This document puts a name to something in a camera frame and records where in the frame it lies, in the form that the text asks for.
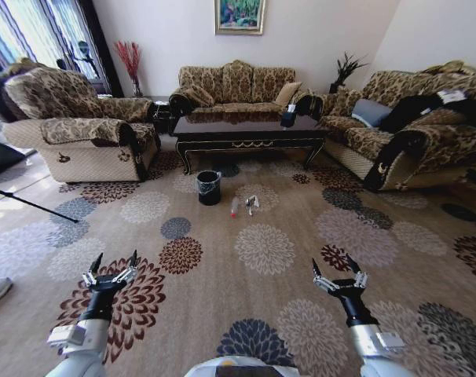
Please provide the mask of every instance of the framed painting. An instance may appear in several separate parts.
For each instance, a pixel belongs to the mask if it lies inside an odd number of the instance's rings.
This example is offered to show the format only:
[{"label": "framed painting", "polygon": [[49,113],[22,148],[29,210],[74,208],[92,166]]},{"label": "framed painting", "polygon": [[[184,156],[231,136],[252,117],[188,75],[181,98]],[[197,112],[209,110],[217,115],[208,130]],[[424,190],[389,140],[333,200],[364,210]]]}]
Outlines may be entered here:
[{"label": "framed painting", "polygon": [[266,0],[215,0],[215,34],[262,35]]}]

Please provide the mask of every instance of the robotic arm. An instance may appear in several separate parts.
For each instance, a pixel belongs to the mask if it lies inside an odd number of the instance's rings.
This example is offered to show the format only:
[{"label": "robotic arm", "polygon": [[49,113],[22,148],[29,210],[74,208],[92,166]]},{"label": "robotic arm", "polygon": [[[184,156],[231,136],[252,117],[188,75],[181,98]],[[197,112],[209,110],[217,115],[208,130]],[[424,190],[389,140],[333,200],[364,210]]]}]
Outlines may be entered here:
[{"label": "robotic arm", "polygon": [[368,274],[361,271],[358,264],[350,258],[348,263],[355,277],[330,281],[322,276],[313,259],[313,282],[329,295],[339,299],[346,312],[346,325],[352,333],[353,344],[364,361],[362,377],[416,377],[413,373],[390,359],[390,355],[405,347],[402,339],[395,333],[381,332],[379,322],[365,307],[361,299],[367,285]]},{"label": "robotic arm", "polygon": [[114,295],[137,276],[137,251],[129,258],[128,268],[117,275],[98,276],[101,260],[102,254],[82,275],[92,296],[79,322],[54,328],[49,335],[47,342],[52,347],[59,347],[66,359],[46,377],[105,377],[102,360],[107,347]]}]

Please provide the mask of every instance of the loveseat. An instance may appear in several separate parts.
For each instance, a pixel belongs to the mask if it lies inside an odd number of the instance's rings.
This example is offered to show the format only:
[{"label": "loveseat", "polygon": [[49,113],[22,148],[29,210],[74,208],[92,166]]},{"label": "loveseat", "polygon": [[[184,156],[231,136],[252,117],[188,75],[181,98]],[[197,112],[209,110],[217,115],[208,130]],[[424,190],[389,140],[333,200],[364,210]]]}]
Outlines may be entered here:
[{"label": "loveseat", "polygon": [[[275,103],[275,100],[285,84],[295,81],[295,70],[253,67],[235,60],[218,68],[182,67],[178,81],[179,88],[170,96],[170,107],[177,115],[279,114],[285,106]],[[194,86],[204,89],[205,98],[188,95],[187,90]],[[292,93],[289,103],[298,103],[306,96],[296,92]]]},{"label": "loveseat", "polygon": [[154,104],[141,98],[98,98],[84,75],[35,68],[0,75],[4,135],[35,148],[56,181],[143,181],[159,136]]},{"label": "loveseat", "polygon": [[400,99],[439,90],[464,90],[476,99],[476,75],[378,71],[365,88],[322,94],[325,151],[371,190],[447,185],[476,169],[476,127],[458,112],[438,108],[390,134],[351,117],[361,98],[393,108]]}]

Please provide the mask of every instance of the black trash can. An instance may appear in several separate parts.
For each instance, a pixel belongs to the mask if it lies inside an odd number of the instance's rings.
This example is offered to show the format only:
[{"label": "black trash can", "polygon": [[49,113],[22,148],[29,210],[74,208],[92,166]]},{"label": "black trash can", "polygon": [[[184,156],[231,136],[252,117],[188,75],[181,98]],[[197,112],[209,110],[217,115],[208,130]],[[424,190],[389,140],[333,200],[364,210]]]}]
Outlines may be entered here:
[{"label": "black trash can", "polygon": [[221,201],[220,171],[205,170],[196,176],[198,200],[205,206],[213,206]]}]

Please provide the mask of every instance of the white tag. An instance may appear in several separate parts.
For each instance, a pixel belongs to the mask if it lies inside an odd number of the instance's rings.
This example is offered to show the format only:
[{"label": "white tag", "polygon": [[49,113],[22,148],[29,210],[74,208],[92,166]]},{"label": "white tag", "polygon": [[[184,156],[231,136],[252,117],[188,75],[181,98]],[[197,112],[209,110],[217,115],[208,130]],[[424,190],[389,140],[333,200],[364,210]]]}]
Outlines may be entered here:
[{"label": "white tag", "polygon": [[437,95],[442,99],[444,104],[449,102],[462,101],[467,98],[465,93],[461,90],[440,90]]}]

